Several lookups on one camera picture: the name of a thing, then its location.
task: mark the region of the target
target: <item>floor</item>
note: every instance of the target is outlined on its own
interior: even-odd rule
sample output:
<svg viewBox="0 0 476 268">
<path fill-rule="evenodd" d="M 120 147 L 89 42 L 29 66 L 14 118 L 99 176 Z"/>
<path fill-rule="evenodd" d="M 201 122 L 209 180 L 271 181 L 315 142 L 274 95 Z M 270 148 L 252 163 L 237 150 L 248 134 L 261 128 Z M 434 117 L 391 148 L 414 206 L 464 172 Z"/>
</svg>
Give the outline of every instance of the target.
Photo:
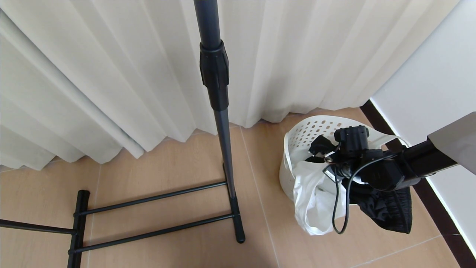
<svg viewBox="0 0 476 268">
<path fill-rule="evenodd" d="M 294 219 L 278 179 L 286 131 L 305 117 L 328 114 L 369 124 L 360 109 L 291 114 L 279 124 L 231 126 L 236 189 L 247 240 L 238 244 L 231 220 L 83 254 L 82 267 L 458 267 L 444 239 L 413 191 L 410 235 L 380 229 L 351 208 L 343 235 L 311 237 Z M 216 136 L 195 132 L 186 143 L 163 141 L 140 159 L 123 150 L 99 165 L 84 157 L 57 160 L 42 171 L 0 173 L 0 213 L 8 220 L 72 227 L 76 194 L 91 192 L 89 207 L 223 180 Z M 86 244 L 137 235 L 229 213 L 226 187 L 130 206 L 89 216 Z M 1 267 L 66 267 L 70 237 L 0 230 Z"/>
</svg>

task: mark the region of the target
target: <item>beige curtain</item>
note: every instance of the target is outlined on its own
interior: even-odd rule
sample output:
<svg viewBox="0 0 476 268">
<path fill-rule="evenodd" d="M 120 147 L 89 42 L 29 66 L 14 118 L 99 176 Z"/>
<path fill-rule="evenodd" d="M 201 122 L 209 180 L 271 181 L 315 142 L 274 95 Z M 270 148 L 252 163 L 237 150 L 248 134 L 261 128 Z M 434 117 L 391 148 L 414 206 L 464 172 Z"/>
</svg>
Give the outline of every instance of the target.
<svg viewBox="0 0 476 268">
<path fill-rule="evenodd" d="M 456 3 L 219 1 L 230 121 L 251 127 L 360 106 Z M 41 169 L 54 155 L 104 163 L 122 147 L 139 157 L 166 136 L 216 133 L 192 0 L 0 0 L 0 8 L 1 164 Z"/>
</svg>

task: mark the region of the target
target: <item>laundry basket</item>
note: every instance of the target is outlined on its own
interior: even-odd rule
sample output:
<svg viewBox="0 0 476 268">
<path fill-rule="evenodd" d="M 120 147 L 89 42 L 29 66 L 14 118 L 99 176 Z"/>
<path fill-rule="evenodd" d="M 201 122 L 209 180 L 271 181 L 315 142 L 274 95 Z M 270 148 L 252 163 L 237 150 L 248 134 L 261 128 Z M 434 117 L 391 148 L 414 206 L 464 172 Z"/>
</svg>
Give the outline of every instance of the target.
<svg viewBox="0 0 476 268">
<path fill-rule="evenodd" d="M 308 117 L 296 124 L 286 133 L 284 136 L 283 161 L 279 170 L 279 182 L 289 199 L 294 201 L 293 189 L 296 178 L 292 172 L 293 167 L 295 167 L 299 161 L 304 161 L 310 156 L 308 150 L 312 141 L 319 135 L 322 135 L 329 139 L 334 145 L 337 145 L 337 142 L 334 140 L 334 131 L 339 128 L 359 125 L 364 125 L 368 129 L 370 134 L 368 137 L 368 145 L 370 149 L 378 149 L 385 143 L 399 138 L 397 136 L 383 134 L 361 122 L 330 115 Z"/>
</svg>

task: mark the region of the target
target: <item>white cloth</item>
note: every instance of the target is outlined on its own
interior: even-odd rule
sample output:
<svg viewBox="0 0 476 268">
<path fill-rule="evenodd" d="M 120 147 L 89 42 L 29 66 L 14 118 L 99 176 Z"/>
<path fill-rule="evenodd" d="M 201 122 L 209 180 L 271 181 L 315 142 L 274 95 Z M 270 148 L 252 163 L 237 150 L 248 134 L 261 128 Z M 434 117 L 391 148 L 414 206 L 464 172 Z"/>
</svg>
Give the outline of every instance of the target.
<svg viewBox="0 0 476 268">
<path fill-rule="evenodd" d="M 362 105 L 456 3 L 219 1 L 230 121 L 251 127 Z M 1 164 L 41 169 L 54 155 L 104 163 L 122 147 L 139 157 L 166 136 L 216 133 L 193 1 L 0 0 L 0 8 L 16 24 L 1 14 Z"/>
</svg>

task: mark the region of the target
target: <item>dark brown baseboard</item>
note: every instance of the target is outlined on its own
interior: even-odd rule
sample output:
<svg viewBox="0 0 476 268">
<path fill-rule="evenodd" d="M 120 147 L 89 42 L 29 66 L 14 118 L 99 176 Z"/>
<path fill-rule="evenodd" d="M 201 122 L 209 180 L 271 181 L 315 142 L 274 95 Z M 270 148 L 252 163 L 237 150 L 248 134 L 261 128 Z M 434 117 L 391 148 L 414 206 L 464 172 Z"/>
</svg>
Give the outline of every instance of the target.
<svg viewBox="0 0 476 268">
<path fill-rule="evenodd" d="M 371 101 L 367 101 L 363 106 L 360 107 L 360 109 L 376 130 L 385 134 L 395 135 L 388 123 L 377 111 Z M 387 148 L 391 151 L 398 152 L 401 150 L 402 144 L 397 140 L 393 140 L 387 144 Z M 473 256 L 473 253 L 469 249 L 468 245 L 456 228 L 453 220 L 449 216 L 445 207 L 443 207 L 443 204 L 441 204 L 428 181 L 426 179 L 422 179 L 420 183 L 414 185 L 413 188 L 428 210 L 430 216 L 436 224 L 436 227 L 443 235 L 443 238 L 448 244 L 460 267 L 476 267 L 475 256 Z"/>
</svg>

